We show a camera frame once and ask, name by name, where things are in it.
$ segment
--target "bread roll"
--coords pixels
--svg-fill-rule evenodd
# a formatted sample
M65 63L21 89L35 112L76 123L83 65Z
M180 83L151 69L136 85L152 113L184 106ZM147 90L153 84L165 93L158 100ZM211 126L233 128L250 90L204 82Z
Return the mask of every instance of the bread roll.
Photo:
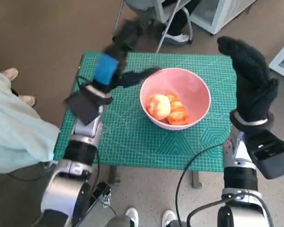
M156 94L147 100L148 113L157 120L163 120L170 114L170 102L165 95Z
M189 122L189 115L176 94L167 94L170 102L170 114L167 120L172 125L185 125Z

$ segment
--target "green cutting mat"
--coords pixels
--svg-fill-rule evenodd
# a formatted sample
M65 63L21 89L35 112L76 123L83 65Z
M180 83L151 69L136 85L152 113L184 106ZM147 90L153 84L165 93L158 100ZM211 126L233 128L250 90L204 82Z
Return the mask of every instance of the green cutting mat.
M78 74L92 79L100 54L86 52ZM117 88L112 92L114 101L104 118L99 148L102 164L184 169L195 153L228 137L229 112L236 106L236 75L230 58L220 55L130 53L126 70L139 71L154 66L184 68L202 77L212 96L209 113L187 130L167 131L153 124L143 112L139 102L141 85ZM63 157L74 123L75 117L66 111L55 148L55 160ZM191 169L222 171L222 149L215 148L203 154Z

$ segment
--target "sneaker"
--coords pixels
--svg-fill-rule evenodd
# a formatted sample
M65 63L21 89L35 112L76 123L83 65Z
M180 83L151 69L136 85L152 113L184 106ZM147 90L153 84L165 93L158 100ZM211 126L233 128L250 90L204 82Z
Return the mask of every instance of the sneaker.
M176 45L184 45L187 44L187 42L189 41L189 35L185 35L183 33L181 33L180 35L169 35L166 34L164 41L167 41L169 43L173 43Z
M136 208L132 207L128 209L125 215L128 216L134 222L134 227L139 226L139 216L138 216L138 211L136 210Z
M165 211L162 217L162 227L168 226L174 220L177 220L176 214L172 210Z
M2 74L7 77L10 81L13 81L19 74L19 71L16 68L10 68L4 70Z
M36 104L36 98L34 96L19 96L19 98L31 107Z

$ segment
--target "floor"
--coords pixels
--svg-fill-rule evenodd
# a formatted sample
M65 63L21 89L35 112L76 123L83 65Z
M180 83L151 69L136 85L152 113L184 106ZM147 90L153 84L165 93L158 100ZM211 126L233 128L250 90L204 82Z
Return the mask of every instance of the floor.
M36 110L43 119L60 125L80 56L86 50L101 51L110 43L118 12L117 0L0 0L0 69L17 67L13 82L21 94L38 98ZM135 16L125 8L122 19ZM284 0L258 0L249 14L242 14L216 36L194 26L191 46L163 46L161 52L218 54L216 39L229 35L258 48L270 62L284 45ZM137 51L154 52L158 41L145 37ZM284 140L284 78L279 96L272 105L275 114L273 133ZM41 166L20 170L32 177ZM103 167L102 178L105 179ZM163 212L174 209L176 183L181 171L147 168L120 168L122 184L114 188L112 206L122 214L135 206L141 226L160 226ZM201 173L203 188L193 190L190 177L184 179L180 214L185 218L192 209L217 200L223 188L223 175ZM0 227L28 227L39 215L39 203L48 179L21 183L0 175ZM284 227L284 176L273 181L260 177L260 191L273 215L275 226ZM194 226L215 226L218 208L208 209L193 220ZM110 210L97 206L82 227L104 226L112 217Z

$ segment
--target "black cable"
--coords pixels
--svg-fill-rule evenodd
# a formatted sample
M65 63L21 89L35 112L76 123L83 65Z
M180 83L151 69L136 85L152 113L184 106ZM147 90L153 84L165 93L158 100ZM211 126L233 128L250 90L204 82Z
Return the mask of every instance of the black cable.
M51 173L52 173L52 171L50 170L50 171L46 172L45 174L43 174L43 175L41 175L39 177L33 178L33 179L23 179L23 178L20 178L18 176L13 175L12 173L9 173L7 175L10 176L11 178L14 178L15 180L18 180L18 181L22 181L22 182L35 182L35 181L38 181L38 180L46 177L47 175L49 175Z
M189 213L189 215L187 216L187 220L186 220L186 224L187 224L187 227L191 227L190 226L190 219L193 215L195 215L196 213L204 210L204 209L207 209L207 208L210 208L210 207L213 207L213 206L216 206L216 205L219 205L219 204L222 204L222 203L227 203L227 202L230 202L232 200L235 200L237 197L240 197L242 195L249 195L249 196L252 196L252 197L255 197L256 199L258 199L260 201L260 203L262 204L266 214L267 214L267 218L268 218L268 221L269 221L269 226L270 227L274 227L274 224L273 224L273 219L271 217L271 214L268 210L268 207L267 205L264 203L264 201L257 195L255 194L252 194L252 193L249 193L249 192L241 192L241 193L238 193L238 194L235 194L229 198L226 198L226 199L222 199L222 200L219 200L219 201L216 201L216 202L211 202L211 203L208 203L206 205L203 205L195 210L193 210L192 212Z
M98 151L98 149L96 149L96 155L97 155L97 161L98 161L98 171L97 171L97 176L96 176L94 185L93 185L93 187L91 188L91 193L94 192L94 190L95 190L95 188L96 188L96 185L97 185L97 182L99 181L99 178L100 178L100 156L99 156L99 151Z
M87 82L87 83L91 83L91 81L90 81L89 79L86 79L86 78L83 77L83 76L76 76L76 82L77 82L77 85L78 85L78 88L79 88L79 89L82 88L82 84L80 84L79 79L82 79L82 80L84 80L84 81Z
M189 163L188 163L187 166L185 167L185 169L184 169L184 171L183 171L183 173L182 173L182 175L181 175L181 177L180 177L179 183L178 183L178 185L177 185L176 199L175 199L175 201L176 201L176 213L177 213L177 218L178 218L180 227L183 227L183 226L182 226L182 224L181 224L181 218L180 218L180 214L179 214L178 194L179 194L179 188L180 188L182 179L183 179L183 177L184 177L184 174L186 173L186 171L189 169L189 167L191 166L191 164L193 163L193 161L194 161L197 157L199 157L201 154L207 152L207 151L210 150L210 149L213 149L213 148L216 148L216 147L219 147L219 146L222 146L222 145L223 145L223 143L220 143L220 144L214 145L214 146L212 146L212 147L210 147L210 148L206 148L206 149L202 150L201 152L199 152L199 153L197 153L195 156L193 156L193 158L189 161Z
M102 202L102 201L101 201L101 203L102 203L102 204L104 204L105 206L108 206L108 207L109 207L109 208L113 211L114 215L115 215L115 216L117 216L116 211L114 210L114 208L112 208L112 206L111 206L111 205L106 204L106 203L104 203L104 202Z

